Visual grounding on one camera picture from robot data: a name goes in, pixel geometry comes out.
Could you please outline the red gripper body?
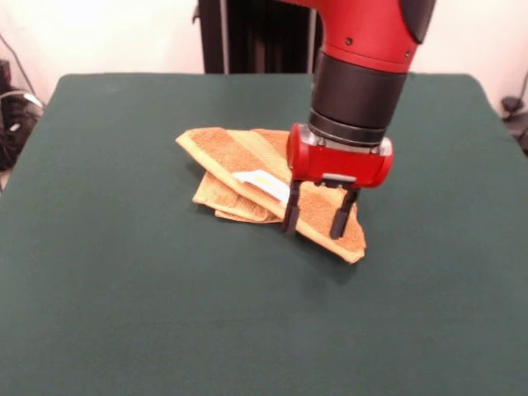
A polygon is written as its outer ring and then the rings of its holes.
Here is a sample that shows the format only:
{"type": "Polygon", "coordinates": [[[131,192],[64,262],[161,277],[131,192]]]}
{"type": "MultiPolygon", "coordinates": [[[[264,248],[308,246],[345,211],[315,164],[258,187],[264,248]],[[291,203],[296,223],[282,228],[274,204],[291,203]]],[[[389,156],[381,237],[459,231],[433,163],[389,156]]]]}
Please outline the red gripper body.
{"type": "Polygon", "coordinates": [[[286,160],[293,181],[376,188],[389,175],[394,146],[388,138],[373,148],[339,144],[316,135],[307,125],[295,124],[287,139],[286,160]]]}

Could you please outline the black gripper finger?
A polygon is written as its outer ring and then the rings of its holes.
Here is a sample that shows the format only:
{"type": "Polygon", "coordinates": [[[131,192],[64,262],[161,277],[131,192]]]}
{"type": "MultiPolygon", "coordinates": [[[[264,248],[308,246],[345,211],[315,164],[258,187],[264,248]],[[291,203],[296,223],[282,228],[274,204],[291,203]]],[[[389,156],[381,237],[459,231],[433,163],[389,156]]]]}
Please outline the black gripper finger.
{"type": "Polygon", "coordinates": [[[342,205],[336,211],[332,221],[329,234],[331,239],[339,239],[345,233],[352,207],[356,203],[359,194],[360,189],[358,188],[350,188],[346,191],[342,205]]]}
{"type": "Polygon", "coordinates": [[[299,196],[302,181],[293,179],[290,183],[290,195],[285,208],[285,215],[281,225],[284,233],[293,234],[299,218],[299,196]]]}

